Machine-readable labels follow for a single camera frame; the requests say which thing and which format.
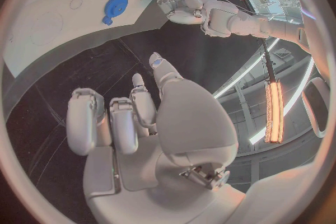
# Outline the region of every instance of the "black floor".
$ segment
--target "black floor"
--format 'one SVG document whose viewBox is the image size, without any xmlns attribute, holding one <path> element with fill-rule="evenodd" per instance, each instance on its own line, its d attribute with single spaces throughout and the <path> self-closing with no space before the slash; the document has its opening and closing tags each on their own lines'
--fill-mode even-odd
<svg viewBox="0 0 336 224">
<path fill-rule="evenodd" d="M 129 95 L 132 76 L 138 72 L 158 106 L 158 89 L 148 64 L 153 52 L 213 93 L 257 48 L 251 36 L 211 38 L 197 25 L 167 22 L 160 30 L 125 36 L 84 51 L 39 79 L 12 111 L 7 129 L 17 157 L 52 205 L 76 223 L 96 223 L 82 190 L 86 158 L 72 153 L 66 141 L 65 118 L 72 91 L 90 87 L 108 104 L 113 97 Z M 15 197 L 9 199 L 0 204 L 6 223 L 35 223 Z"/>
</svg>

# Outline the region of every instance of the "dark floor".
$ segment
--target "dark floor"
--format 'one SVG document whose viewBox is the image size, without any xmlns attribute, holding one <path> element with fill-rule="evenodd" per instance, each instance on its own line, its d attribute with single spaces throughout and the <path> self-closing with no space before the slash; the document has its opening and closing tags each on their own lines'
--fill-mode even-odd
<svg viewBox="0 0 336 224">
<path fill-rule="evenodd" d="M 125 36 L 86 50 L 39 79 L 13 109 L 7 129 L 17 157 L 52 205 L 76 223 L 96 223 L 82 190 L 86 158 L 72 153 L 66 141 L 65 118 L 72 91 L 90 87 L 108 104 L 113 97 L 129 95 L 132 76 L 138 72 L 158 106 L 158 89 L 148 64 L 153 52 L 169 60 L 182 76 L 213 93 L 257 48 L 251 36 L 211 38 L 197 25 L 167 22 L 160 30 Z M 5 223 L 35 223 L 15 197 L 1 203 Z"/>
</svg>

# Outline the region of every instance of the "curved light strip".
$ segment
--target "curved light strip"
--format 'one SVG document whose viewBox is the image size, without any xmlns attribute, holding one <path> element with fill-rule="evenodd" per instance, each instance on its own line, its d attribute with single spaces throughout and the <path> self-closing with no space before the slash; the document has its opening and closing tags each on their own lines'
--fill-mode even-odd
<svg viewBox="0 0 336 224">
<path fill-rule="evenodd" d="M 313 66 L 314 66 L 314 60 L 311 58 L 304 78 L 302 79 L 301 83 L 299 84 L 299 86 L 296 89 L 295 93 L 293 94 L 292 98 L 289 100 L 289 102 L 287 103 L 287 105 L 283 109 L 283 116 L 286 116 L 286 114 L 294 106 L 294 104 L 297 101 L 297 99 L 300 97 L 300 95 L 301 95 L 302 91 L 304 90 L 304 88 L 305 88 L 305 86 L 307 84 L 307 81 L 308 81 L 308 79 L 310 77 L 310 73 L 312 71 Z M 266 127 L 263 128 L 254 137 L 250 138 L 250 142 L 252 144 L 256 144 L 257 141 L 259 141 L 260 139 L 262 139 L 265 136 L 265 131 L 266 131 Z"/>
<path fill-rule="evenodd" d="M 280 38 L 276 38 L 275 41 L 269 46 L 269 48 L 267 49 L 268 51 L 270 51 L 278 42 L 279 42 Z M 227 90 L 229 90 L 230 88 L 232 88 L 234 86 L 234 84 L 236 84 L 238 81 L 240 81 L 248 72 L 250 72 L 253 67 L 255 67 L 263 58 L 265 57 L 265 53 L 263 55 L 261 55 L 248 69 L 246 69 L 240 76 L 238 76 L 238 78 L 236 78 L 235 80 L 233 80 L 229 85 L 227 85 L 223 90 L 221 90 L 219 93 L 217 93 L 216 95 L 214 95 L 214 98 L 217 99 L 219 98 L 221 95 L 223 95 Z"/>
</svg>

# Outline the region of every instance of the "robotic arm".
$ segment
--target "robotic arm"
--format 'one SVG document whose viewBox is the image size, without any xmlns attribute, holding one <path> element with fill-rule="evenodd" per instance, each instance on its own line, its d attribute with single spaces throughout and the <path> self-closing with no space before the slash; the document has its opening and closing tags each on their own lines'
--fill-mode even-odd
<svg viewBox="0 0 336 224">
<path fill-rule="evenodd" d="M 309 53 L 306 33 L 302 24 L 268 20 L 261 15 L 249 15 L 234 4 L 219 0 L 157 0 L 167 18 L 177 24 L 200 24 L 210 36 L 229 37 L 252 35 L 269 36 L 294 42 Z"/>
</svg>

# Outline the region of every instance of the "white robotic hand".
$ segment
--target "white robotic hand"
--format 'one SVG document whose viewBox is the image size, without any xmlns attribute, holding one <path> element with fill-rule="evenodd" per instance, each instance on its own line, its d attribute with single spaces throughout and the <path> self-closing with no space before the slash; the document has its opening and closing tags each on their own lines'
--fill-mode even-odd
<svg viewBox="0 0 336 224">
<path fill-rule="evenodd" d="M 229 37 L 252 35 L 269 36 L 298 44 L 309 53 L 309 46 L 302 24 L 268 20 L 261 15 L 249 15 L 232 3 L 219 0 L 157 0 L 167 18 L 178 24 L 200 24 L 201 30 L 210 36 Z"/>
</svg>

